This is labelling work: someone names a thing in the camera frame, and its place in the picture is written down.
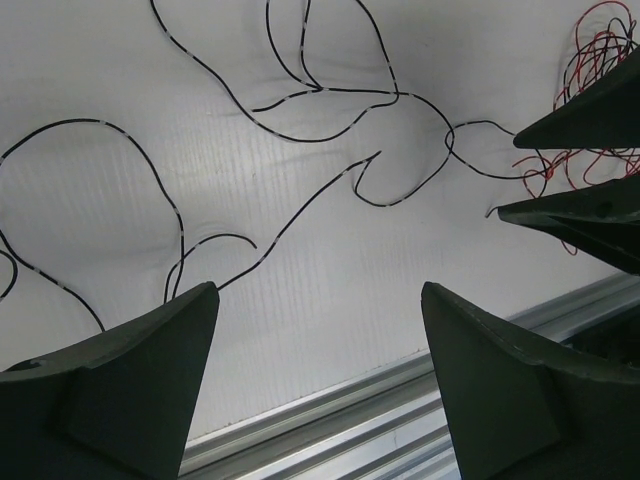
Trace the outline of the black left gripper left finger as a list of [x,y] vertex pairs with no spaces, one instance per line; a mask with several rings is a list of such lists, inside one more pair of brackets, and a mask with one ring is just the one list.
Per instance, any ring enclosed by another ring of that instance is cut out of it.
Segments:
[[3,371],[2,478],[177,478],[219,303],[205,282]]

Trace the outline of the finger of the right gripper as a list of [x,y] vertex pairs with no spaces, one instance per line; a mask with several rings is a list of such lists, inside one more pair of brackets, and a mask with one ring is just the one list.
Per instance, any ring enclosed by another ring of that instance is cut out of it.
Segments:
[[639,180],[500,206],[500,220],[558,238],[628,274],[639,272]]

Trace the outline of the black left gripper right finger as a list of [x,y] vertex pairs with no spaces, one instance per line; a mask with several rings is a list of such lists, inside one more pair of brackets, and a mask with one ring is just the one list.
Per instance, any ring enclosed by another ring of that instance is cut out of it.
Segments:
[[464,479],[636,479],[639,371],[496,317],[444,286],[424,328]]

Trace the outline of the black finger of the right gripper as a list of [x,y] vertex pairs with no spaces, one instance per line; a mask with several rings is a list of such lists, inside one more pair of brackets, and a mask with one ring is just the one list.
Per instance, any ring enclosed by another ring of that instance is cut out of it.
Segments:
[[516,134],[519,149],[639,146],[639,51],[566,105]]

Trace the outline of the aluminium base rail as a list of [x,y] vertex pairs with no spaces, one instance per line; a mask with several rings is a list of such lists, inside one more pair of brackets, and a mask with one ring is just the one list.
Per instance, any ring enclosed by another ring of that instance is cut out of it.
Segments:
[[431,357],[418,351],[194,440],[182,479],[456,475]]

